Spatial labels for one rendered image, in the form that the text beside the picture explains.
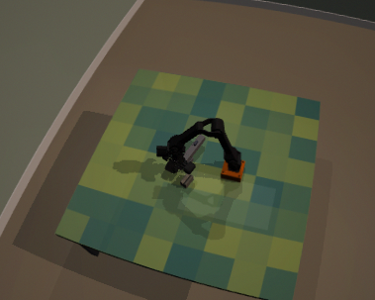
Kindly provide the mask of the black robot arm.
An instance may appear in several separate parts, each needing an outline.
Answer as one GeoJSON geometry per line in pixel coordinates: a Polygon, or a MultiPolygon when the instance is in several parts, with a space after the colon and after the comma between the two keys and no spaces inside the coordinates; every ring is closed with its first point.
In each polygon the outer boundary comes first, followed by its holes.
{"type": "MultiPolygon", "coordinates": [[[[229,171],[239,173],[241,167],[240,152],[233,148],[226,132],[224,120],[220,118],[209,118],[205,121],[196,122],[191,128],[186,130],[181,135],[175,135],[167,142],[167,146],[156,146],[156,156],[172,157],[178,159],[182,157],[185,152],[184,145],[198,135],[205,135],[207,137],[214,137],[218,139],[224,149],[224,160],[229,164],[229,171]],[[211,124],[211,132],[203,130],[204,126],[211,124]]],[[[179,163],[173,161],[169,157],[169,162],[165,166],[165,170],[171,173],[177,173],[179,163]]]]}

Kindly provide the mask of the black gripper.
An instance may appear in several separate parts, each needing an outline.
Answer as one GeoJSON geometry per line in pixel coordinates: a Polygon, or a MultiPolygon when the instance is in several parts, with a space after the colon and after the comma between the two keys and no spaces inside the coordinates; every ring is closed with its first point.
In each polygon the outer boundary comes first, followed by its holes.
{"type": "MultiPolygon", "coordinates": [[[[175,160],[179,163],[178,168],[180,170],[183,170],[187,174],[191,174],[191,172],[195,169],[196,165],[191,161],[187,162],[185,160],[185,157],[183,157],[183,156],[184,156],[184,153],[183,153],[182,157],[180,157],[178,159],[173,158],[172,155],[170,155],[169,157],[172,158],[173,161],[175,160]]],[[[169,157],[163,157],[162,159],[168,161],[169,157]]]]}

